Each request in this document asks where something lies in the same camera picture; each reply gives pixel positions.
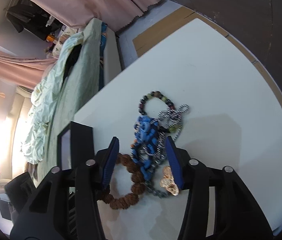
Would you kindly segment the black jewelry box white interior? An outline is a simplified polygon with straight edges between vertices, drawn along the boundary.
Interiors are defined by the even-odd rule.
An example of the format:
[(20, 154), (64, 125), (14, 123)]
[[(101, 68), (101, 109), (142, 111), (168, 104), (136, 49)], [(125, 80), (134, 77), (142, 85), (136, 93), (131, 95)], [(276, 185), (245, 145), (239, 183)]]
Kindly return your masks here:
[(57, 137), (57, 166), (75, 169), (93, 158), (93, 128), (71, 121)]

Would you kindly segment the green bed blanket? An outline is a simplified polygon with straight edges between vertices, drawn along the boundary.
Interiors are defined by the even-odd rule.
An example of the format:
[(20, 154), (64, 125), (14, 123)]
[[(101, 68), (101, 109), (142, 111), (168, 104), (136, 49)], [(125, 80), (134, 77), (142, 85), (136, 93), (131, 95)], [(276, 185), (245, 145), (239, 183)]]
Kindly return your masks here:
[(99, 91), (101, 25), (91, 20), (85, 29), (82, 45), (74, 47), (66, 62), (63, 85), (52, 121), (48, 124), (44, 157), (32, 174), (38, 186), (50, 169), (57, 165), (57, 137), (74, 119), (75, 113)]

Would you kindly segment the pale green duvet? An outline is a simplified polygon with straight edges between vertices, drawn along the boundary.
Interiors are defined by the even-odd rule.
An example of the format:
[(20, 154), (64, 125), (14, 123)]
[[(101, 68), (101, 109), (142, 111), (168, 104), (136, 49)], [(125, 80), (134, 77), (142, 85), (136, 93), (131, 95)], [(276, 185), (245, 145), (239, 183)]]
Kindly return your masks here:
[(38, 164), (43, 161), (44, 144), (47, 137), (48, 124), (52, 121), (57, 100), (63, 85), (66, 62), (74, 47), (82, 45), (83, 32), (70, 36), (61, 48), (57, 61), (45, 77), (35, 86), (31, 94), (32, 106), (25, 123), (21, 150), (26, 162)]

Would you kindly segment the pink curtain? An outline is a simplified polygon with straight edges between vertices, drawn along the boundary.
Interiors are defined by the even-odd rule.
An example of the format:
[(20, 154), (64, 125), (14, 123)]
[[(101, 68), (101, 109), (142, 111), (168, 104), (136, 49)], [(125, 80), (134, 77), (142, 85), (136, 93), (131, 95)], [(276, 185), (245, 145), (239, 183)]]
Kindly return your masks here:
[[(31, 0), (71, 28), (83, 28), (93, 18), (119, 31), (161, 0)], [(0, 78), (34, 88), (55, 63), (54, 59), (10, 56), (0, 51)]]

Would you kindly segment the white bed frame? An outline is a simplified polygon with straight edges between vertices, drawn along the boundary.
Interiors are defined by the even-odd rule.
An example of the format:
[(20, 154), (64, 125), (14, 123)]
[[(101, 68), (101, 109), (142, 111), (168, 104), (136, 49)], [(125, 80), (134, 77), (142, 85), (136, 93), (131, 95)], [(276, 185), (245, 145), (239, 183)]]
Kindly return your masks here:
[(102, 22), (99, 89), (111, 82), (121, 71), (116, 35), (106, 23)]

